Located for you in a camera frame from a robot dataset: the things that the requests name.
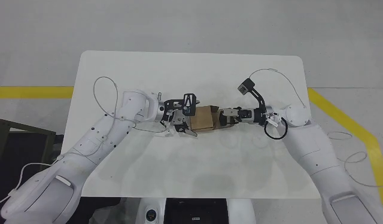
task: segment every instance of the black bracket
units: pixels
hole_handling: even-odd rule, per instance
[[[259,125],[263,126],[266,123],[266,116],[263,115],[266,113],[266,104],[261,96],[255,89],[254,86],[256,84],[250,79],[246,78],[241,85],[238,87],[238,91],[242,93],[242,95],[245,95],[246,93],[252,94],[253,97],[256,98],[259,104],[259,108],[256,108],[254,110],[254,114],[257,115],[257,117],[254,117],[254,122],[257,122]]]

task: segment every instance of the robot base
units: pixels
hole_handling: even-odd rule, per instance
[[[250,199],[142,198],[136,224],[256,224]]]

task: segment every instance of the black cable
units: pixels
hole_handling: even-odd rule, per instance
[[[266,123],[265,123],[265,128],[263,129],[263,130],[265,130],[265,134],[269,137],[269,138],[271,138],[271,139],[274,139],[274,140],[281,140],[282,138],[284,138],[285,136],[286,136],[286,134],[287,134],[287,129],[288,129],[288,124],[287,124],[287,122],[286,122],[286,120],[282,117],[282,121],[285,123],[285,133],[281,136],[281,137],[279,137],[279,138],[275,138],[275,137],[271,137],[270,136],[270,134],[268,134],[268,132],[267,132],[267,130],[266,130],[266,127],[268,126],[268,121],[266,121]]]

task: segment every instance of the floor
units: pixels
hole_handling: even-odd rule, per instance
[[[86,50],[298,55],[308,87],[382,144],[382,23],[383,0],[0,0],[0,86],[73,86]],[[0,118],[62,134],[69,105],[0,99]],[[326,131],[344,131],[311,108]],[[341,159],[365,150],[356,138],[334,147]],[[374,183],[369,161],[350,171]],[[254,206],[259,223],[325,222],[318,200]]]

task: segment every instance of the black mount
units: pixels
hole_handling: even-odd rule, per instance
[[[256,84],[250,78],[246,78],[246,80],[238,87],[238,90],[243,95],[250,93],[256,98],[259,103],[259,108],[254,109],[254,123],[263,126],[266,123],[266,116],[264,115],[266,113],[266,104],[261,94],[254,89],[255,85]]]
[[[161,122],[164,121],[172,121],[175,113],[173,112],[169,117],[168,113],[171,110],[182,110],[182,114],[185,117],[195,116],[196,115],[196,105],[197,105],[197,97],[194,93],[186,93],[184,94],[184,99],[170,99],[164,102],[165,110],[162,116]],[[188,124],[183,121],[180,124],[174,124],[174,128],[177,132],[192,132]]]

